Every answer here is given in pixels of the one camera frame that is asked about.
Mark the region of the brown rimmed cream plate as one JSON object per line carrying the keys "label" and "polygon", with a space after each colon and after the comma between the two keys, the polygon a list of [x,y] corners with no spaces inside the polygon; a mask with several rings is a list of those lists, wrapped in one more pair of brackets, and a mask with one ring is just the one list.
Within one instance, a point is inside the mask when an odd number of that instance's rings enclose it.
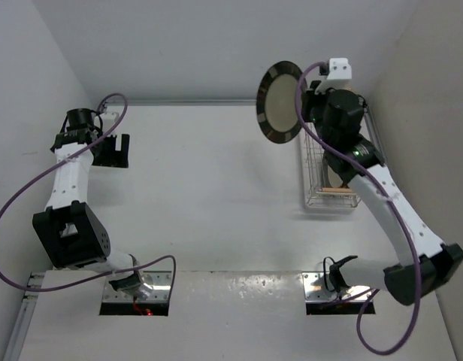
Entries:
{"label": "brown rimmed cream plate", "polygon": [[285,144],[301,131],[295,112],[295,91],[302,76],[293,62],[273,64],[262,76],[256,94],[256,119],[262,134],[275,144]]}

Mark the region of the silver rimmed cream plate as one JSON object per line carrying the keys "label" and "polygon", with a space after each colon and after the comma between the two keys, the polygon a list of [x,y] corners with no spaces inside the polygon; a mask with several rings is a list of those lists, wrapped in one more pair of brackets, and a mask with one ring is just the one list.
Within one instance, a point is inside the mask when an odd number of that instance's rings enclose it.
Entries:
{"label": "silver rimmed cream plate", "polygon": [[339,175],[330,167],[325,156],[322,158],[322,185],[325,188],[348,188],[348,186],[341,180]]}

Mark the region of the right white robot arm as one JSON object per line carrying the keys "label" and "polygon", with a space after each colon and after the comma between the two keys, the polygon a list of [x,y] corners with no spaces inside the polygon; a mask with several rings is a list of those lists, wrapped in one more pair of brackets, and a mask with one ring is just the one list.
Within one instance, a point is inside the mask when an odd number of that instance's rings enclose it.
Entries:
{"label": "right white robot arm", "polygon": [[326,165],[358,194],[390,240],[395,265],[347,256],[334,262],[328,280],[335,292],[356,284],[386,290],[402,305],[448,283],[463,261],[458,244],[431,231],[399,190],[379,150],[361,134],[365,100],[315,80],[301,97],[301,115],[322,146]]}

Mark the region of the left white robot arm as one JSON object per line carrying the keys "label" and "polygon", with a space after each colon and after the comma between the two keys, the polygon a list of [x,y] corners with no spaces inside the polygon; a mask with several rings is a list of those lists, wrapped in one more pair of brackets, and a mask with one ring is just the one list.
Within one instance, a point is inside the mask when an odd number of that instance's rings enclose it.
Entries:
{"label": "left white robot arm", "polygon": [[105,274],[114,291],[145,300],[153,287],[136,270],[138,261],[112,248],[106,228],[87,203],[91,167],[128,168],[130,137],[109,135],[88,149],[104,133],[102,116],[77,108],[65,120],[51,147],[59,164],[52,193],[44,211],[34,214],[33,228],[55,268]]}

